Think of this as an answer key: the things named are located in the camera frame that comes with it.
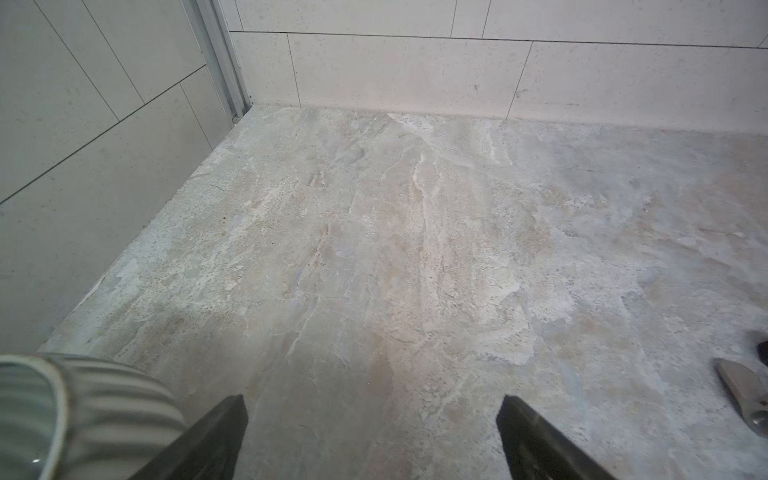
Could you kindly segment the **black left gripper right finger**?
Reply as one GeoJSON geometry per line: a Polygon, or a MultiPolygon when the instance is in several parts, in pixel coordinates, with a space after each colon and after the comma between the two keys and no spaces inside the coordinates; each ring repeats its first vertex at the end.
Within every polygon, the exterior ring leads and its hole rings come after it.
{"type": "Polygon", "coordinates": [[[615,480],[518,396],[504,397],[496,426],[514,480],[615,480]]]}

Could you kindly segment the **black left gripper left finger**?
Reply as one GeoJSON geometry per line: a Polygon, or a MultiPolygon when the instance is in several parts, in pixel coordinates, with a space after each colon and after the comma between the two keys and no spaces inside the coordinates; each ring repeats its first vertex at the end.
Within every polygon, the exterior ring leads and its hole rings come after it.
{"type": "Polygon", "coordinates": [[[231,480],[248,425],[242,395],[223,399],[131,480],[231,480]]]}

